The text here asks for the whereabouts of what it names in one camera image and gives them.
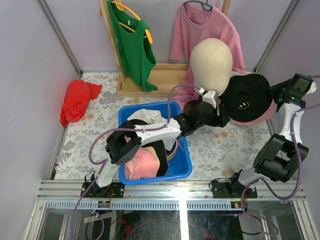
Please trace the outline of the beige mannequin head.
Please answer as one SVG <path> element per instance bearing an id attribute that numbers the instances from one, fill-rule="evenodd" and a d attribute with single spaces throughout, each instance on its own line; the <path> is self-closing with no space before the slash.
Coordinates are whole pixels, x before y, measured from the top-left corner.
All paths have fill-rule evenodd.
<path id="1" fill-rule="evenodd" d="M 221 96 L 230 81 L 233 56 L 230 48 L 217 38 L 198 43 L 190 54 L 194 85 L 204 90 L 215 90 Z"/>

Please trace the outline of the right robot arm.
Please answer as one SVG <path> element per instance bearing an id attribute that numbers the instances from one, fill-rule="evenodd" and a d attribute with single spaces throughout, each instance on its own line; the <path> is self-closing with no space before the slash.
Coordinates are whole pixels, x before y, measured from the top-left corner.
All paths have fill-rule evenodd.
<path id="1" fill-rule="evenodd" d="M 246 186 L 254 189 L 262 178 L 285 183 L 298 172 L 309 153 L 300 137 L 301 118 L 307 110 L 303 97 L 316 90 L 317 84 L 312 77 L 299 73 L 271 87 L 276 113 L 281 120 L 280 132 L 270 137 L 251 168 L 241 169 L 231 177 L 227 188 L 231 196 L 240 197 Z"/>

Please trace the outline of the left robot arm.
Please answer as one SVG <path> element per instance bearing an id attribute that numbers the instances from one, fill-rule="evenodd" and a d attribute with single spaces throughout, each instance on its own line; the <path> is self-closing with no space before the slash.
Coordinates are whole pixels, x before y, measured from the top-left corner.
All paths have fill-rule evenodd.
<path id="1" fill-rule="evenodd" d="M 160 140 L 186 137 L 203 126 L 223 128 L 229 121 L 224 104 L 214 107 L 202 102 L 189 112 L 170 118 L 169 122 L 144 125 L 124 122 L 123 128 L 112 130 L 106 139 L 105 149 L 110 160 L 98 172 L 96 182 L 92 185 L 93 193 L 105 197 L 118 168 L 131 161 L 140 147 Z"/>

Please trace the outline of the black bucket hat beige brim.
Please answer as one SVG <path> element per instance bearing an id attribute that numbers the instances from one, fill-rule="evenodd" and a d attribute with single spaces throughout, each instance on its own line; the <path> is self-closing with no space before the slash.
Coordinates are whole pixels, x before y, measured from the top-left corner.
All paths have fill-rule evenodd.
<path id="1" fill-rule="evenodd" d="M 219 99 L 230 120 L 240 125 L 261 123 L 275 110 L 270 84 L 257 73 L 231 77 Z"/>

